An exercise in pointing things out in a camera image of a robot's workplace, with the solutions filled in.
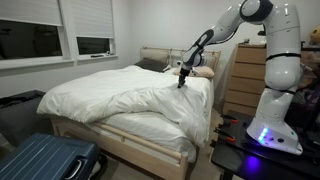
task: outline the floor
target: floor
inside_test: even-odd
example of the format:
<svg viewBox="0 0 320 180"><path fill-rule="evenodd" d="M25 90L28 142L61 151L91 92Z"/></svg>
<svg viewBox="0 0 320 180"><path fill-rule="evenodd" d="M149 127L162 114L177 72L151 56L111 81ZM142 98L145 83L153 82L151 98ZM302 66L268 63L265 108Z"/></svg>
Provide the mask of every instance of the floor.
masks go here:
<svg viewBox="0 0 320 180"><path fill-rule="evenodd" d="M216 139L217 134L213 132L213 129L221 123L222 119L220 114L213 109L211 117L211 126L210 126L210 140ZM14 148L7 144L6 146L0 147L0 160L7 154L10 153ZM205 148L200 149L198 160L196 162L195 168L191 173L191 180L219 180L220 178L220 169L215 165L209 162L210 154L212 148L209 146L209 143ZM154 176L147 174L135 167L120 163L114 159L108 159L108 168L103 174L103 180L153 180L158 179ZM241 180L241 178L234 176L234 180Z"/></svg>

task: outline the bed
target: bed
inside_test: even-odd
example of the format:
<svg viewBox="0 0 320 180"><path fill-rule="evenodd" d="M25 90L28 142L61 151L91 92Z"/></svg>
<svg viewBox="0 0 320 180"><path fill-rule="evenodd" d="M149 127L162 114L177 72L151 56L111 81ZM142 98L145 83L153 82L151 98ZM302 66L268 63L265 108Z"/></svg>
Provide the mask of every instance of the bed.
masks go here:
<svg viewBox="0 0 320 180"><path fill-rule="evenodd" d="M184 52L143 47L140 62L155 60L172 68L159 73L133 65L64 83L46 93L38 113L51 116L56 135L95 142L164 179L185 179L196 147L208 140L214 82L187 77L186 86L177 90L173 73ZM213 71L219 55L205 52Z"/></svg>

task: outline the window blind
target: window blind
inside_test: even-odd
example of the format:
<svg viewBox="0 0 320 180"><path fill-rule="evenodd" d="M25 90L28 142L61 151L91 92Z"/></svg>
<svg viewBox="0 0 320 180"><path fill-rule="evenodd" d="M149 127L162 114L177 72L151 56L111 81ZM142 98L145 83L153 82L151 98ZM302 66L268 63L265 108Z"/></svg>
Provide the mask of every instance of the window blind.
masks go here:
<svg viewBox="0 0 320 180"><path fill-rule="evenodd" d="M111 0L72 0L76 36L113 38Z"/></svg>
<svg viewBox="0 0 320 180"><path fill-rule="evenodd" d="M1 0L0 20L62 26L58 0Z"/></svg>

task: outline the window sill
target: window sill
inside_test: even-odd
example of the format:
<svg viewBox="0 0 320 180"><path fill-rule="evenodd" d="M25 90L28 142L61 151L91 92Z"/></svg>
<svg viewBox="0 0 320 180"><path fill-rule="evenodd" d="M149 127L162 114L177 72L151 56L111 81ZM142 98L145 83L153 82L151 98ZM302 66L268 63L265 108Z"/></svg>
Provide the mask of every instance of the window sill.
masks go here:
<svg viewBox="0 0 320 180"><path fill-rule="evenodd" d="M91 56L80 56L79 57L79 59L78 59L78 61L80 61L80 62L84 62L84 61L95 61L95 60L99 60L99 61L101 61L101 60L106 60L106 61L109 61L109 60L114 60L114 59L116 59L116 58L118 58L118 55L108 55L108 56L102 56L102 57L95 57L95 58L93 58L93 57L91 57Z"/></svg>
<svg viewBox="0 0 320 180"><path fill-rule="evenodd" d="M35 67L51 64L61 64L61 63L72 63L73 60L63 60L62 58L53 58L53 59L19 59L19 60L1 60L0 61L0 70L10 70L18 69L25 67Z"/></svg>

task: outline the black table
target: black table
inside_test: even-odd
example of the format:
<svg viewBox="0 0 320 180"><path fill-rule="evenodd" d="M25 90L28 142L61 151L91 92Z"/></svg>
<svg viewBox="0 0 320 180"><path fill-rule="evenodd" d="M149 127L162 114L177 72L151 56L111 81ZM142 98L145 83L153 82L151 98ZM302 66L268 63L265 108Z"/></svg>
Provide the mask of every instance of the black table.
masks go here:
<svg viewBox="0 0 320 180"><path fill-rule="evenodd" d="M232 111L228 112L228 115L236 117L237 119L252 119L250 116ZM221 129L228 132L230 126L222 126ZM279 159L279 161L282 163L278 163L277 159L264 158L254 153L236 148L233 145L229 145L226 143L225 137L219 135L211 155L211 162L224 169L224 180L231 180L234 174L249 180L320 179L320 166L316 166L310 161L301 159L295 160L294 162L291 162L288 159L286 162L286 159L283 156L286 156L287 153L280 151L279 153L281 154L281 156L279 156L281 157L281 160ZM301 165L300 169L296 170L290 167L292 164Z"/></svg>

